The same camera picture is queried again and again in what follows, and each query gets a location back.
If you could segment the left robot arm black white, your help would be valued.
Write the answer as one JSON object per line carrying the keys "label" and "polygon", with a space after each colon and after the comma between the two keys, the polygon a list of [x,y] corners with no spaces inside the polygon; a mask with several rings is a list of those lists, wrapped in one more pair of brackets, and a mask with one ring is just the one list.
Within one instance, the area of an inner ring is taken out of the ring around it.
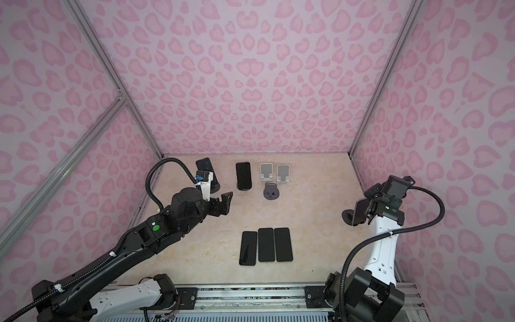
{"label": "left robot arm black white", "polygon": [[194,187],[182,189],[169,206],[129,229],[113,249],[91,264],[52,283],[43,280],[32,289],[38,321],[102,321],[132,309],[165,309],[177,302],[170,278],[157,275],[136,287],[103,292],[130,268],[159,254],[190,233],[207,216],[229,213],[233,193],[203,198]]}

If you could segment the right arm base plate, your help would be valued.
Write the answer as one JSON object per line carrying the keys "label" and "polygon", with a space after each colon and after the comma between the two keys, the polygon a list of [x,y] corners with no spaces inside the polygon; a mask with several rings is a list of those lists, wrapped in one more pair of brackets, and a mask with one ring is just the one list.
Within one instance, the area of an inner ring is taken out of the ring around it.
{"label": "right arm base plate", "polygon": [[304,287],[304,298],[307,309],[328,309],[330,306],[325,300],[324,286]]}

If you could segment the dark round stand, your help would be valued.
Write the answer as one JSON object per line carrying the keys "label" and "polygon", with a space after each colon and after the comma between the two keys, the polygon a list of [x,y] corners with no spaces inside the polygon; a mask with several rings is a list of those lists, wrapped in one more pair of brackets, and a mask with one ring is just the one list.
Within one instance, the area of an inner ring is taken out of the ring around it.
{"label": "dark round stand", "polygon": [[280,197],[280,191],[275,183],[267,182],[263,191],[264,198],[269,201],[277,200]]}
{"label": "dark round stand", "polygon": [[214,194],[217,191],[219,191],[221,188],[221,185],[219,183],[211,184],[210,194]]}

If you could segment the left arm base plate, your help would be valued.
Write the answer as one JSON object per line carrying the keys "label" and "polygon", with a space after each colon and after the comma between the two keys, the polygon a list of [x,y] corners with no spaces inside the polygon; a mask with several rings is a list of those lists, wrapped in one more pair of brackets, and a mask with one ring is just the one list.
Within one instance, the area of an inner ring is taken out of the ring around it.
{"label": "left arm base plate", "polygon": [[177,288],[179,305],[178,310],[194,310],[197,302],[198,288],[196,287],[178,287]]}

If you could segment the left aluminium frame diagonal bar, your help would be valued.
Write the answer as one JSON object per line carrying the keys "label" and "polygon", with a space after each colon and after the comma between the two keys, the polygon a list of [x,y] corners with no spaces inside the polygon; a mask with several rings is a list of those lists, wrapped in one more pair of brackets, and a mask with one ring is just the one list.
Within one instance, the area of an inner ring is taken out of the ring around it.
{"label": "left aluminium frame diagonal bar", "polygon": [[41,209],[48,203],[64,181],[80,165],[83,158],[102,137],[104,132],[126,106],[127,97],[120,95],[104,112],[87,133],[77,142],[71,151],[45,178],[38,189],[15,212],[1,231],[1,258],[5,258],[17,241],[33,223]]}

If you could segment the left corner aluminium post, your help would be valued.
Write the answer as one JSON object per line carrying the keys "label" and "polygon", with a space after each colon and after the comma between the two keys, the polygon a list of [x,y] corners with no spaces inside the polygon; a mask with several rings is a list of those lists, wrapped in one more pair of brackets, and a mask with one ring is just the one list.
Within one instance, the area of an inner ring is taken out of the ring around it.
{"label": "left corner aluminium post", "polygon": [[115,64],[113,63],[109,53],[106,51],[104,45],[100,41],[99,36],[93,27],[93,23],[85,13],[83,6],[80,4],[80,1],[64,0],[62,2],[67,7],[71,17],[75,20],[78,28],[90,45],[93,53],[99,61],[99,64],[103,67],[103,70],[106,72],[109,80],[113,83],[119,94],[119,97],[126,101],[127,108],[132,118],[135,120],[136,125],[139,127],[151,150],[158,157],[158,159],[161,159],[164,156],[164,153],[158,146],[154,135],[150,131],[150,128],[146,124],[142,114],[136,107],[136,104],[134,103],[134,100],[132,99],[124,82],[122,81],[122,78],[117,68],[115,67]]}

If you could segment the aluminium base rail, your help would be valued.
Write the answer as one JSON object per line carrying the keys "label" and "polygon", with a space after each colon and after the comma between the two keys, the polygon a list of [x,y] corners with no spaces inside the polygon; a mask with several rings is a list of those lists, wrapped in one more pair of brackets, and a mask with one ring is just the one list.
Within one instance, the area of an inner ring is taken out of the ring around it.
{"label": "aluminium base rail", "polygon": [[178,310],[178,300],[159,305],[158,283],[111,284],[90,300],[92,321],[334,321],[335,311],[307,309],[304,287],[323,283],[184,284],[198,288],[194,310]]}

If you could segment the purple phone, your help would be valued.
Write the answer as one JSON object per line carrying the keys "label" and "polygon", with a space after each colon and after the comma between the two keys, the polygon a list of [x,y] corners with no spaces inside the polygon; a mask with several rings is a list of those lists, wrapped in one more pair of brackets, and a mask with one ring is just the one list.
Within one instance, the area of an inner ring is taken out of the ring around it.
{"label": "purple phone", "polygon": [[198,170],[213,173],[213,180],[211,181],[211,184],[219,183],[210,158],[203,158],[203,159],[197,160],[196,165],[197,165]]}

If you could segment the corner aluminium post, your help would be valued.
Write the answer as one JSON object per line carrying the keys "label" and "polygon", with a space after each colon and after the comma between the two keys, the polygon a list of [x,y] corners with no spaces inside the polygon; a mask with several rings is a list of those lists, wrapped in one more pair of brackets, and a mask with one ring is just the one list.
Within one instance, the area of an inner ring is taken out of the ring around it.
{"label": "corner aluminium post", "polygon": [[71,17],[75,20],[78,28],[90,45],[93,53],[99,61],[99,64],[103,67],[103,70],[106,72],[109,80],[113,83],[119,94],[119,97],[126,101],[127,108],[132,118],[135,120],[136,125],[139,127],[151,150],[158,157],[158,159],[161,159],[164,156],[164,153],[158,146],[154,135],[150,131],[150,128],[146,124],[142,114],[136,107],[136,104],[134,103],[134,100],[132,99],[124,82],[122,81],[122,78],[117,68],[115,67],[115,64],[113,63],[109,53],[106,51],[104,45],[100,41],[99,36],[93,27],[93,23],[85,13],[83,6],[80,4],[80,1],[64,0],[62,2],[67,7]]}
{"label": "corner aluminium post", "polygon": [[382,97],[383,92],[387,89],[388,83],[391,79],[391,76],[394,74],[395,68],[400,60],[402,53],[414,32],[414,29],[420,20],[420,17],[425,9],[426,1],[423,0],[413,0],[410,3],[409,10],[407,15],[401,25],[399,34],[392,45],[392,50],[388,55],[388,59],[384,67],[382,68],[382,72],[380,77],[378,78],[378,82],[376,87],[374,88],[374,92],[372,94],[371,99],[366,107],[365,114],[363,115],[363,119],[359,124],[358,131],[356,137],[351,145],[349,151],[349,157],[351,160],[355,158],[357,155],[357,151],[359,145],[365,136],[365,131],[367,129],[368,124],[371,121],[373,113],[375,109],[378,107],[379,101]]}

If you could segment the blue phone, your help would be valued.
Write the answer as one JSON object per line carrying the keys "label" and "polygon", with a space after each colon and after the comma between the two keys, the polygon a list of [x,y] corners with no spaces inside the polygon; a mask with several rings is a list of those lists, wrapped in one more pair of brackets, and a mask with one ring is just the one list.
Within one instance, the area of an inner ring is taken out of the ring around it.
{"label": "blue phone", "polygon": [[249,162],[238,162],[236,164],[237,189],[248,191],[252,188],[251,164]]}

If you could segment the black phone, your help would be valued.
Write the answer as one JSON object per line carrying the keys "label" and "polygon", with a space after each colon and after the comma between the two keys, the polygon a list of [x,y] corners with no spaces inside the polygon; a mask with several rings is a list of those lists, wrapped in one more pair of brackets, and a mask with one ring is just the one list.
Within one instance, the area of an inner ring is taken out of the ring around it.
{"label": "black phone", "polygon": [[274,229],[274,242],[277,262],[292,262],[293,252],[290,230],[288,228]]}
{"label": "black phone", "polygon": [[274,245],[274,229],[260,228],[257,232],[258,260],[260,262],[274,262],[276,260]]}
{"label": "black phone", "polygon": [[367,208],[369,207],[370,201],[366,198],[360,199],[355,203],[355,209],[352,219],[352,225],[357,226],[364,224],[367,220]]}

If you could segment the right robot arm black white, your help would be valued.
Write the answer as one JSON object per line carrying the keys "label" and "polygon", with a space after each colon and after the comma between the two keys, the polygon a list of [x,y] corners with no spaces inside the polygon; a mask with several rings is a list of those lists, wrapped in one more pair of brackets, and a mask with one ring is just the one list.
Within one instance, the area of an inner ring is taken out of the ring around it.
{"label": "right robot arm black white", "polygon": [[398,236],[404,225],[403,198],[415,184],[412,177],[390,176],[364,192],[353,209],[342,213],[347,225],[367,224],[371,242],[355,247],[341,272],[328,276],[325,302],[335,311],[335,321],[394,321],[405,295],[396,287],[394,260]]}

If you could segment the right corner aluminium post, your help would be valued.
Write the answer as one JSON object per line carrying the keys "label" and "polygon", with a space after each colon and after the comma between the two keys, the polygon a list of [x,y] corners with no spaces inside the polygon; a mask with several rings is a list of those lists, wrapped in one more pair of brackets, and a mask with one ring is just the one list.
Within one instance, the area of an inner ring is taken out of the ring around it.
{"label": "right corner aluminium post", "polygon": [[349,157],[351,160],[355,158],[357,155],[357,151],[359,145],[365,136],[365,131],[367,129],[368,124],[371,121],[373,113],[375,109],[378,107],[379,101],[382,97],[383,92],[387,89],[388,83],[391,79],[391,76],[394,74],[395,68],[400,60],[402,53],[414,32],[414,29],[420,20],[420,17],[425,9],[426,1],[423,0],[413,0],[410,3],[409,10],[407,15],[401,25],[399,34],[392,45],[392,50],[388,55],[388,59],[384,67],[382,68],[382,72],[380,77],[378,78],[378,82],[376,87],[374,88],[374,92],[372,94],[371,99],[366,107],[365,114],[363,115],[363,119],[359,124],[358,131],[356,137],[351,145],[349,151]]}

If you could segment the white folding stand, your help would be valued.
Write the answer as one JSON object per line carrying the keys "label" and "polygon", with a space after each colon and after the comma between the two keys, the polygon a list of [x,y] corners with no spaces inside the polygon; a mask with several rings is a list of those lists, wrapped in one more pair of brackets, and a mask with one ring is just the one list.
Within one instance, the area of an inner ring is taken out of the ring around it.
{"label": "white folding stand", "polygon": [[289,182],[290,181],[290,165],[279,164],[277,166],[277,182]]}
{"label": "white folding stand", "polygon": [[274,166],[272,163],[260,164],[260,180],[262,182],[272,182],[274,179]]}

